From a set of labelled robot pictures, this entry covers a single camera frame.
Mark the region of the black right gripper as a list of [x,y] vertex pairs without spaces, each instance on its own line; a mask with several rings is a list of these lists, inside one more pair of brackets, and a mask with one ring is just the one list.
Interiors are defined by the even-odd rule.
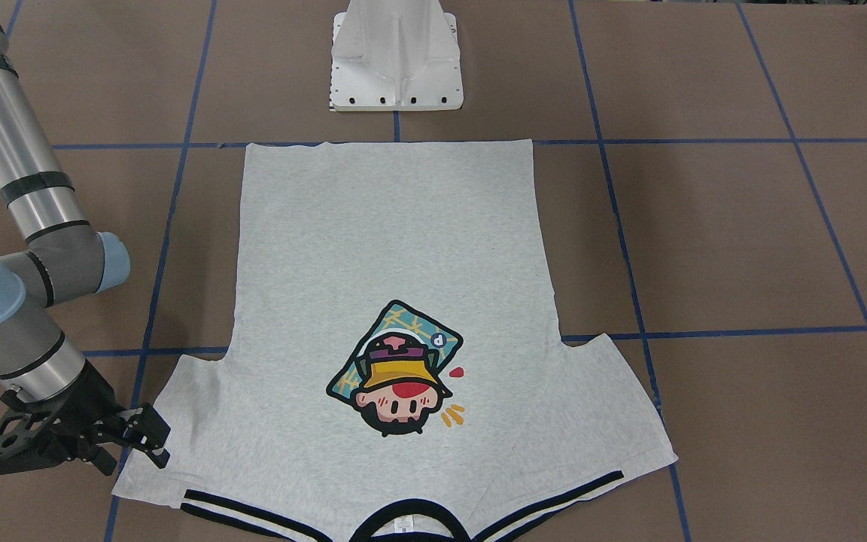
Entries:
[[0,418],[0,476],[73,460],[90,462],[110,476],[117,460],[104,449],[108,443],[129,446],[158,469],[165,469],[171,459],[165,448],[171,428],[154,405],[125,410],[90,361],[55,397],[27,403],[10,387],[0,401],[7,407]]

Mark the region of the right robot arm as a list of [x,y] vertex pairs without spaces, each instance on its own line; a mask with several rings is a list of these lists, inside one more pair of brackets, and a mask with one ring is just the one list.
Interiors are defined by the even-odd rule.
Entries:
[[128,409],[55,322],[51,306],[107,291],[131,271],[120,238],[97,231],[46,139],[7,55],[0,24],[0,197],[26,243],[0,257],[0,476],[80,460],[110,476],[113,443],[169,462],[169,426]]

